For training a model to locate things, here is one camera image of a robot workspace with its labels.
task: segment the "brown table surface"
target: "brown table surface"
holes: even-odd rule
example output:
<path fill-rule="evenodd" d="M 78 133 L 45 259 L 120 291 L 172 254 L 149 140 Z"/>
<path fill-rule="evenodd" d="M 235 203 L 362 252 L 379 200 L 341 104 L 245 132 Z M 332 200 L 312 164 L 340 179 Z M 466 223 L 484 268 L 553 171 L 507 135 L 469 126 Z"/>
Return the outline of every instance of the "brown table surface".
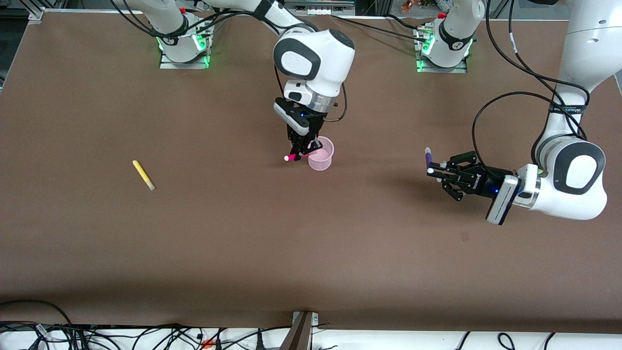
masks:
<path fill-rule="evenodd" d="M 117 15 L 29 26 L 0 94 L 0 298 L 53 301 L 76 323 L 265 327 L 311 309 L 334 328 L 622 332 L 615 81 L 583 123 L 609 156 L 604 213 L 514 208 L 498 227 L 490 200 L 455 202 L 425 176 L 423 150 L 469 151 L 485 102 L 545 89 L 483 25 L 469 72 L 441 75 L 416 72 L 411 40 L 311 21 L 356 46 L 347 117 L 322 130 L 336 147 L 322 173 L 282 160 L 276 37 L 261 23 L 227 23 L 208 70 L 159 70 L 154 39 Z M 511 52 L 506 23 L 493 24 Z M 535 71 L 557 75 L 566 25 L 515 24 Z M 485 161 L 528 163 L 546 110 L 529 97 L 493 105 L 478 126 Z M 0 310 L 14 318 L 61 321 L 42 306 Z"/>

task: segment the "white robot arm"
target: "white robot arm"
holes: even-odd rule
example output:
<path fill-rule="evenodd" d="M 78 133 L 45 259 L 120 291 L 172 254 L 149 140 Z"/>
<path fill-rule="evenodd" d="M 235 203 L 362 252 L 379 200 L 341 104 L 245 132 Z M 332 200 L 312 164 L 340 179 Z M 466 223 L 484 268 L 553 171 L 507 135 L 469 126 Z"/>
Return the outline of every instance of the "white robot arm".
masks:
<path fill-rule="evenodd" d="M 157 31 L 162 50 L 174 62 L 188 62 L 205 50 L 200 33 L 207 25 L 191 13 L 182 13 L 174 0 L 114 0 L 144 13 Z M 335 29 L 318 31 L 292 15 L 276 0 L 208 0 L 212 7 L 240 10 L 276 31 L 276 67 L 289 80 L 274 110 L 287 123 L 292 149 L 288 161 L 322 147 L 317 140 L 328 110 L 339 96 L 354 59 L 354 44 Z"/>
<path fill-rule="evenodd" d="M 481 0 L 453 0 L 446 18 L 438 18 L 426 27 L 433 34 L 422 53 L 439 67 L 455 67 L 467 55 L 473 34 L 484 18 L 486 6 Z"/>
<path fill-rule="evenodd" d="M 622 1 L 566 0 L 566 5 L 571 15 L 559 80 L 591 92 L 622 69 Z M 443 189 L 458 201 L 464 194 L 491 198 L 487 220 L 492 224 L 502 224 L 512 205 L 566 219 L 598 216 L 607 202 L 603 189 L 605 154 L 597 145 L 576 137 L 587 96 L 581 89 L 563 84 L 555 91 L 563 102 L 558 98 L 554 101 L 576 123 L 552 105 L 545 129 L 532 150 L 535 164 L 517 171 L 496 169 L 482 166 L 475 153 L 469 152 L 449 162 L 431 163 L 428 174 L 437 177 Z"/>

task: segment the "cable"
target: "cable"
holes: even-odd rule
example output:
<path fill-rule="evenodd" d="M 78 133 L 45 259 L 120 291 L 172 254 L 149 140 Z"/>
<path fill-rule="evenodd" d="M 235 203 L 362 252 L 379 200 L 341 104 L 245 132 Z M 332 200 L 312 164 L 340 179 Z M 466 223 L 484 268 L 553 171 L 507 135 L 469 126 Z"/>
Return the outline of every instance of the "cable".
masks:
<path fill-rule="evenodd" d="M 465 345 L 465 341 L 467 341 L 467 337 L 468 337 L 469 334 L 471 334 L 470 331 L 466 332 L 465 335 L 462 336 L 462 340 L 460 341 L 460 344 L 458 345 L 456 350 L 462 350 L 462 347 Z"/>
<path fill-rule="evenodd" d="M 238 340 L 235 340 L 235 341 L 231 342 L 231 344 L 225 346 L 223 348 L 223 350 L 227 350 L 228 348 L 234 346 L 235 344 L 238 344 L 242 340 L 244 340 L 246 338 L 250 338 L 252 336 L 255 336 L 255 335 L 259 334 L 259 333 L 268 332 L 268 331 L 272 331 L 272 330 L 275 330 L 275 329 L 284 329 L 284 328 L 291 328 L 291 326 L 280 326 L 280 327 L 271 327 L 271 328 L 261 329 L 259 331 L 253 332 L 253 333 L 251 333 L 249 335 L 243 336 L 242 338 L 239 338 Z"/>
<path fill-rule="evenodd" d="M 394 20 L 396 20 L 396 21 L 397 21 L 397 23 L 400 23 L 402 26 L 404 26 L 404 27 L 406 27 L 406 28 L 409 28 L 409 29 L 412 29 L 412 30 L 414 30 L 414 31 L 416 31 L 416 30 L 417 30 L 417 27 L 416 27 L 416 26 L 411 26 L 410 24 L 408 24 L 408 23 L 406 23 L 406 22 L 402 21 L 402 19 L 401 19 L 401 18 L 399 18 L 399 17 L 397 17 L 397 16 L 395 16 L 395 15 L 393 15 L 393 14 L 387 13 L 387 14 L 383 15 L 383 17 L 393 18 Z"/>
<path fill-rule="evenodd" d="M 170 340 L 173 337 L 173 334 L 175 334 L 175 329 L 171 329 L 170 330 L 170 334 L 167 335 L 166 337 L 162 338 L 162 340 L 160 340 L 154 347 L 153 350 L 156 350 L 158 346 L 160 346 L 162 343 L 164 343 L 164 341 L 166 340 Z"/>
<path fill-rule="evenodd" d="M 134 11 L 132 11 L 132 9 L 129 7 L 127 0 L 123 0 L 123 4 L 125 5 L 125 8 L 129 11 L 129 15 L 132 16 L 132 18 L 136 20 L 136 22 L 138 22 L 141 25 L 141 27 L 145 28 L 145 30 L 147 31 L 152 30 L 151 28 L 149 28 L 149 26 L 147 26 L 140 19 L 138 19 L 138 17 L 136 17 L 136 15 L 134 14 Z"/>
<path fill-rule="evenodd" d="M 327 121 L 329 123 L 336 123 L 338 121 L 341 121 L 343 117 L 346 116 L 346 113 L 348 113 L 348 94 L 346 93 L 346 85 L 344 83 L 341 83 L 341 89 L 343 90 L 343 113 L 337 119 L 324 118 L 324 121 Z"/>
<path fill-rule="evenodd" d="M 509 6 L 509 15 L 508 15 L 508 33 L 509 33 L 510 39 L 512 41 L 514 40 L 514 34 L 512 32 L 512 14 L 513 14 L 513 12 L 514 12 L 514 0 L 512 0 L 512 3 Z M 534 72 L 533 69 L 531 69 L 527 65 L 527 63 L 525 63 L 525 61 L 522 60 L 522 57 L 518 54 L 518 50 L 514 51 L 514 55 L 516 56 L 516 59 L 518 59 L 518 62 L 520 62 L 523 67 L 525 67 L 525 69 L 527 69 L 528 71 L 530 71 L 532 73 Z M 555 95 L 555 97 L 557 97 L 557 99 L 561 102 L 562 105 L 565 105 L 564 100 L 559 95 L 559 93 L 557 91 L 555 91 L 554 88 L 552 88 L 547 82 L 545 82 L 540 77 L 537 77 L 537 76 L 535 76 L 535 77 L 541 84 L 543 84 L 547 89 L 549 89 L 549 91 L 551 91 Z"/>
<path fill-rule="evenodd" d="M 101 344 L 101 343 L 99 343 L 97 341 L 94 341 L 94 340 L 89 340 L 89 343 L 97 344 L 97 345 L 101 346 L 102 348 L 105 348 L 106 350 L 112 350 L 111 348 L 105 346 L 104 344 Z"/>
<path fill-rule="evenodd" d="M 274 75 L 276 76 L 276 81 L 279 82 L 279 89 L 281 90 L 281 95 L 285 97 L 285 91 L 283 90 L 283 84 L 281 84 L 281 78 L 279 77 L 279 71 L 276 68 L 276 64 L 274 65 Z"/>
<path fill-rule="evenodd" d="M 425 42 L 425 39 L 424 39 L 424 38 L 414 37 L 414 36 L 412 36 L 412 35 L 405 35 L 405 34 L 400 34 L 400 33 L 392 32 L 392 31 L 388 31 L 388 30 L 386 30 L 386 29 L 382 29 L 382 28 L 378 28 L 378 27 L 370 26 L 369 24 L 359 23 L 359 22 L 352 21 L 352 20 L 350 20 L 350 19 L 341 18 L 341 17 L 335 16 L 335 15 L 333 15 L 333 14 L 332 14 L 331 16 L 332 16 L 332 17 L 334 17 L 334 18 L 340 19 L 340 20 L 342 20 L 342 21 L 348 22 L 348 23 L 356 24 L 356 25 L 358 25 L 358 26 L 363 26 L 363 27 L 367 27 L 367 28 L 375 29 L 375 30 L 377 30 L 377 31 L 381 31 L 381 32 L 385 32 L 385 33 L 388 33 L 388 34 L 397 35 L 397 36 L 399 36 L 399 37 L 405 37 L 405 38 L 408 38 L 408 39 L 410 39 L 410 40 L 414 40 L 414 41 Z"/>
<path fill-rule="evenodd" d="M 484 105 L 484 107 L 482 107 L 480 109 L 480 111 L 477 113 L 477 115 L 473 119 L 473 126 L 471 127 L 471 137 L 473 139 L 473 148 L 475 149 L 475 154 L 477 155 L 477 158 L 480 160 L 482 168 L 486 169 L 489 172 L 490 172 L 490 170 L 488 169 L 488 167 L 486 166 L 486 164 L 482 160 L 482 158 L 480 156 L 480 150 L 477 148 L 477 142 L 475 140 L 475 126 L 476 126 L 477 121 L 479 120 L 481 114 L 484 112 L 484 110 L 486 110 L 486 108 L 488 108 L 488 106 L 492 105 L 494 102 L 496 102 L 496 101 L 498 101 L 498 100 L 500 100 L 502 98 L 505 98 L 505 97 L 508 97 L 508 96 L 514 96 L 514 95 L 527 95 L 527 96 L 537 97 L 537 98 L 540 98 L 541 100 L 549 102 L 551 105 L 556 106 L 557 108 L 561 108 L 561 106 L 557 102 L 551 100 L 550 98 L 546 98 L 546 97 L 544 97 L 542 95 L 539 95 L 537 93 L 527 92 L 527 91 L 515 91 L 515 92 L 504 93 L 503 95 L 499 95 L 499 96 L 493 98 L 492 100 L 490 100 L 488 103 L 486 103 Z M 566 118 L 570 118 L 571 120 L 573 120 L 575 122 L 575 124 L 577 125 L 577 128 L 579 128 L 581 130 L 581 126 L 577 123 L 575 118 L 568 111 L 564 110 L 563 108 L 561 108 L 561 110 L 562 110 L 562 112 L 564 114 L 566 114 Z"/>
<path fill-rule="evenodd" d="M 509 340 L 510 346 L 511 348 L 507 347 L 503 341 L 501 340 L 501 337 L 506 337 Z M 502 347 L 505 348 L 505 350 L 516 350 L 516 348 L 514 347 L 514 342 L 512 341 L 512 338 L 507 334 L 507 333 L 499 333 L 497 334 L 497 341 L 499 342 L 499 345 L 501 345 Z"/>
<path fill-rule="evenodd" d="M 497 53 L 499 55 L 501 55 L 503 57 L 503 59 L 505 59 L 506 61 L 508 61 L 508 63 L 510 63 L 511 65 L 515 66 L 516 68 L 522 70 L 523 72 L 532 75 L 534 77 L 539 77 L 540 79 L 549 81 L 549 82 L 554 82 L 554 83 L 558 83 L 558 84 L 563 84 L 563 85 L 568 85 L 571 87 L 575 87 L 581 91 L 583 91 L 585 93 L 585 105 L 589 105 L 590 103 L 590 92 L 584 88 L 581 85 L 577 85 L 574 83 L 570 83 L 570 82 L 565 82 L 563 80 L 559 80 L 559 79 L 554 79 L 554 78 L 550 78 L 550 77 L 545 77 L 544 75 L 538 74 L 538 73 L 534 73 L 534 72 L 530 72 L 528 69 L 526 69 L 525 67 L 517 64 L 516 62 L 514 62 L 513 60 L 511 60 L 502 50 L 501 48 L 499 48 L 499 45 L 497 45 L 497 42 L 494 39 L 492 30 L 490 29 L 490 13 L 488 12 L 488 9 L 490 8 L 490 3 L 492 0 L 487 0 L 486 2 L 486 31 L 488 32 L 488 37 L 490 38 L 490 41 L 493 44 L 494 49 L 497 51 Z"/>
<path fill-rule="evenodd" d="M 60 313 L 63 316 L 63 318 L 65 319 L 65 321 L 67 321 L 67 324 L 69 326 L 73 326 L 73 323 L 69 319 L 69 316 L 67 316 L 67 314 L 60 307 L 58 307 L 56 304 L 53 304 L 53 303 L 51 303 L 49 301 L 36 300 L 36 299 L 17 299 L 17 300 L 10 300 L 10 301 L 5 301 L 3 303 L 0 303 L 0 306 L 11 305 L 11 304 L 19 304 L 19 303 L 35 303 L 35 304 L 43 304 L 43 305 L 47 305 L 49 307 L 52 307 L 53 309 L 58 311 L 58 313 Z M 78 332 L 78 335 L 80 336 L 80 341 L 82 342 L 82 344 L 86 344 L 84 333 Z M 73 339 L 73 345 L 74 345 L 75 349 L 78 350 L 78 341 L 75 338 Z"/>
<path fill-rule="evenodd" d="M 117 4 L 114 3 L 113 0 L 110 0 L 110 3 L 113 5 L 115 10 L 117 10 L 117 12 L 119 12 L 119 14 L 122 15 L 123 18 L 125 18 L 125 20 L 127 20 L 128 22 L 130 22 L 132 24 L 132 26 L 136 27 L 138 30 L 140 30 L 143 33 L 146 33 L 146 34 L 149 34 L 151 36 L 154 36 L 150 31 L 145 30 L 145 28 L 143 28 L 143 27 L 139 26 L 138 24 L 134 23 L 134 21 L 132 21 L 128 16 L 126 16 L 125 13 L 123 13 L 122 10 L 119 8 L 119 6 L 117 6 Z"/>
<path fill-rule="evenodd" d="M 555 332 L 549 334 L 548 337 L 546 337 L 546 340 L 544 341 L 544 349 L 543 350 L 547 350 L 547 348 L 549 347 L 549 341 L 551 338 L 553 338 L 553 336 L 555 335 Z"/>
<path fill-rule="evenodd" d="M 369 4 L 369 7 L 367 7 L 367 10 L 365 12 L 363 12 L 363 16 L 367 16 L 367 14 L 369 13 L 369 10 L 371 10 L 371 7 L 376 4 L 376 1 L 377 0 L 374 0 L 371 4 Z"/>

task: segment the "yellow marker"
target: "yellow marker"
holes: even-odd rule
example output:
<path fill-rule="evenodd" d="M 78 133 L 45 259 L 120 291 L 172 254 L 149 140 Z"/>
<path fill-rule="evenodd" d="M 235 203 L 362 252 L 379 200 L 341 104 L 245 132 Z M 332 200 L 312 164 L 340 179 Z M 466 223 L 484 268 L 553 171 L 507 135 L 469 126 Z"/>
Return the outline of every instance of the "yellow marker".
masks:
<path fill-rule="evenodd" d="M 145 173 L 145 170 L 142 169 L 141 164 L 138 163 L 138 161 L 132 161 L 132 164 L 134 165 L 134 168 L 136 168 L 136 171 L 138 171 L 138 173 L 141 175 L 142 180 L 147 184 L 147 186 L 149 186 L 149 189 L 152 191 L 156 189 L 156 187 L 149 179 L 149 176 L 147 176 L 147 173 Z"/>

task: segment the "plastic cup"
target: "plastic cup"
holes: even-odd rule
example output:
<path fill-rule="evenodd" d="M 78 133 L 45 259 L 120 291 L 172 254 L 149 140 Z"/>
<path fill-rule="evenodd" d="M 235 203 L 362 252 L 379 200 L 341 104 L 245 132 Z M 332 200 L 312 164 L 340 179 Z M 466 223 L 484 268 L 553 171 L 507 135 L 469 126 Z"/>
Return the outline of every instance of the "plastic cup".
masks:
<path fill-rule="evenodd" d="M 307 159 L 309 161 L 309 166 L 313 170 L 322 171 L 328 169 L 330 163 L 332 163 L 335 146 L 324 136 L 318 136 L 318 140 L 320 140 L 322 148 L 309 153 Z"/>

